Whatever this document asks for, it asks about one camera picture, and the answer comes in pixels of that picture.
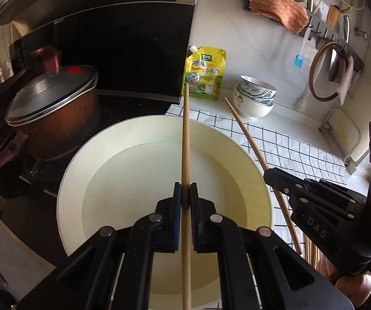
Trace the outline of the blue silicone brush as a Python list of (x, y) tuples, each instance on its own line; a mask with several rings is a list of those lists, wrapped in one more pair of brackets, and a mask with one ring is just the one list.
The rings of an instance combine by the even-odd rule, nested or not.
[(302, 40), (302, 45), (300, 47), (299, 53), (296, 55), (294, 65), (298, 68), (301, 68), (303, 65), (310, 65), (310, 53), (311, 53), (311, 46), (310, 46), (310, 37), (311, 35), (311, 28), (307, 27), (304, 37)]

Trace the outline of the pink dish cloth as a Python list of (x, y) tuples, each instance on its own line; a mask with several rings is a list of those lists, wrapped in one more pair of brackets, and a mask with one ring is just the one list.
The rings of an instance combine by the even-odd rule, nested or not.
[(294, 35), (298, 35), (309, 22), (305, 7), (294, 0), (249, 0), (248, 7), (252, 14), (275, 20)]

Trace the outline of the round brown-rimmed lid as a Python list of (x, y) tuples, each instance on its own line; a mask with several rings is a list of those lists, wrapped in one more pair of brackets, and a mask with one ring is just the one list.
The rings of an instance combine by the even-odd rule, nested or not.
[(311, 89), (311, 92), (313, 94), (313, 97), (316, 100), (318, 100), (319, 102), (330, 102), (333, 99), (335, 99), (336, 97), (338, 97), (338, 94), (336, 93), (336, 91), (335, 91), (335, 93), (333, 93), (332, 95), (330, 95), (328, 97), (319, 97), (316, 94), (314, 86), (313, 86), (315, 69), (316, 69), (321, 57), (323, 57), (325, 52), (327, 50), (329, 50), (330, 48), (337, 53), (337, 58), (335, 58), (335, 59), (331, 58), (330, 59), (329, 80), (335, 82), (335, 79), (337, 78), (337, 76), (339, 76), (341, 72), (345, 72), (346, 66), (347, 66), (346, 60), (347, 60), (348, 55), (344, 54), (344, 53), (340, 53), (340, 49), (338, 48), (338, 44), (334, 41), (327, 42), (316, 53), (316, 55), (313, 59), (313, 62), (311, 63), (311, 68), (310, 68), (310, 71), (309, 71), (309, 84), (310, 84), (310, 89)]

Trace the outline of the metal rack stand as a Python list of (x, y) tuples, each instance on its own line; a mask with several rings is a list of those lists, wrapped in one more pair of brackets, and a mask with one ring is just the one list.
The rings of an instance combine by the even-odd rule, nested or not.
[(319, 127), (319, 131), (335, 149), (344, 163), (350, 163), (351, 154), (361, 140), (361, 131), (349, 114), (340, 106), (334, 107)]

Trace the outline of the white bowl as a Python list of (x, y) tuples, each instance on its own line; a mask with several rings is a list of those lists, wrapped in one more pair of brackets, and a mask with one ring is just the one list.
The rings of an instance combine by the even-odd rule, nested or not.
[(254, 100), (253, 96), (246, 95), (239, 84), (234, 86), (233, 105), (238, 114), (245, 118), (263, 118), (274, 108), (274, 101), (270, 104), (263, 104)]

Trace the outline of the yellow detergent pouch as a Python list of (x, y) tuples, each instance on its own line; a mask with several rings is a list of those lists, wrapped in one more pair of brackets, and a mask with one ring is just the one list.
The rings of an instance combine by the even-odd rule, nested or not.
[(226, 66), (226, 52), (221, 48), (195, 45), (189, 47), (183, 84), (194, 99), (218, 101)]

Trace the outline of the black wall rack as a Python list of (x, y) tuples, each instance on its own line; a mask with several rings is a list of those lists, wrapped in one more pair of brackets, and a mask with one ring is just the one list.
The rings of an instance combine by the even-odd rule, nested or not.
[[(251, 10), (249, 8), (249, 2), (250, 0), (243, 0), (243, 9), (247, 12)], [(344, 40), (343, 36), (339, 35), (325, 21), (321, 20), (314, 13), (310, 12), (310, 10), (305, 9), (305, 11), (309, 17), (307, 26), (311, 29), (311, 32), (324, 41), (336, 42), (338, 44), (338, 48), (340, 49), (340, 53), (347, 54), (353, 58), (354, 71), (356, 73), (361, 73), (365, 64), (359, 55), (352, 49), (350, 44)]]

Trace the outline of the large white basin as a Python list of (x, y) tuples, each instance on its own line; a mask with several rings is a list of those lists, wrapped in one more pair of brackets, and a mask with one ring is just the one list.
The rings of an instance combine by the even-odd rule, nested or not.
[[(57, 200), (62, 245), (70, 258), (99, 251), (85, 308), (182, 309), (181, 221), (177, 251), (171, 222), (182, 124), (166, 115), (120, 122), (69, 163)], [(192, 309), (259, 309), (253, 251), (273, 218), (260, 170), (229, 136), (190, 120), (192, 183), (204, 213), (201, 252), (191, 244)]]

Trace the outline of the blue patterned bowl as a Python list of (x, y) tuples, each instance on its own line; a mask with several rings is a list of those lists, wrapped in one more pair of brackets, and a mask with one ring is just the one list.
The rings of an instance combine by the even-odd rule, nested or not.
[(240, 76), (239, 88), (250, 99), (267, 105), (274, 101), (277, 93), (274, 86), (250, 76)]

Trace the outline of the brown cooking pot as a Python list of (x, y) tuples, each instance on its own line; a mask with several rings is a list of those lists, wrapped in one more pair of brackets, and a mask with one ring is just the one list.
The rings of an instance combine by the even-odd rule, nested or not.
[(95, 87), (54, 113), (13, 128), (27, 136), (27, 150), (33, 157), (48, 161), (80, 148), (97, 129), (99, 116)]

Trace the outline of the glass pot lid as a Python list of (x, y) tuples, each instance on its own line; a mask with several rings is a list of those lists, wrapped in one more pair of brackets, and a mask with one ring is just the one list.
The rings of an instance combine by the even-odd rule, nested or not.
[(98, 73), (92, 66), (63, 66), (46, 71), (24, 86), (9, 104), (5, 120), (12, 127), (40, 120), (90, 92)]

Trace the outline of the white hanging rag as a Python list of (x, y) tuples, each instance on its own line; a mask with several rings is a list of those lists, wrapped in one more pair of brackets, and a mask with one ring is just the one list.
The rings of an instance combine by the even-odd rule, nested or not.
[(347, 96), (347, 92), (349, 91), (349, 88), (351, 86), (351, 82), (353, 79), (353, 68), (354, 68), (353, 57), (348, 56), (346, 62), (347, 62), (346, 70), (342, 76), (342, 79), (340, 81), (338, 88), (336, 89), (336, 93), (338, 94), (340, 98), (341, 106), (344, 104), (344, 101)]

